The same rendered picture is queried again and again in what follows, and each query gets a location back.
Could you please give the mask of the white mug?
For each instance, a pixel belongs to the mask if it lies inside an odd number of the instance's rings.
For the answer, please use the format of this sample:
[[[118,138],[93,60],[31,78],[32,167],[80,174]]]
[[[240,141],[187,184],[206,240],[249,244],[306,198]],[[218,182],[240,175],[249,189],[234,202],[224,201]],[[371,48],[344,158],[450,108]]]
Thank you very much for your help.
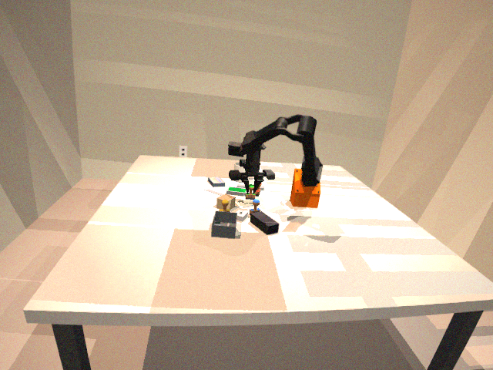
[[[235,170],[239,170],[240,173],[245,173],[245,169],[243,168],[243,166],[240,166],[240,162],[236,162],[234,163],[234,169]],[[235,180],[236,182],[240,182],[240,183],[243,183],[241,180]]]

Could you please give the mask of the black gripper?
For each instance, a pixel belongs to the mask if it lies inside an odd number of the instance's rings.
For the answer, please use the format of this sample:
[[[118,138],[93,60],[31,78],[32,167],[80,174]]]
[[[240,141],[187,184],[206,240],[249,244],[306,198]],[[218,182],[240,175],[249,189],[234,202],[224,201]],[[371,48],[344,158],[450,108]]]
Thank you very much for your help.
[[[246,187],[246,193],[249,194],[249,180],[248,177],[254,177],[254,189],[253,194],[257,191],[258,186],[264,182],[263,177],[267,177],[268,180],[275,180],[275,173],[272,170],[260,171],[260,160],[248,160],[246,159],[245,173],[240,173],[239,170],[230,170],[229,177],[231,180],[241,180]]]

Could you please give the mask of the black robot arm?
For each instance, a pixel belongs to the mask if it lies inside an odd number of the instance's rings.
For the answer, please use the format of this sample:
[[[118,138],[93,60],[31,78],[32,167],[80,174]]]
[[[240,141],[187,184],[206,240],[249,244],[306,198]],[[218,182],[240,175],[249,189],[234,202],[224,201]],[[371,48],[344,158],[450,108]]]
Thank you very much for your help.
[[[297,133],[292,133],[287,129],[288,125],[294,123],[299,123]],[[242,143],[229,141],[228,154],[241,157],[246,154],[248,160],[260,160],[261,150],[267,148],[263,143],[276,136],[286,135],[303,144],[304,159],[301,170],[304,187],[316,187],[320,182],[323,169],[323,164],[315,153],[314,133],[316,125],[317,121],[312,116],[297,114],[288,118],[280,117],[277,121],[258,131],[247,132]]]

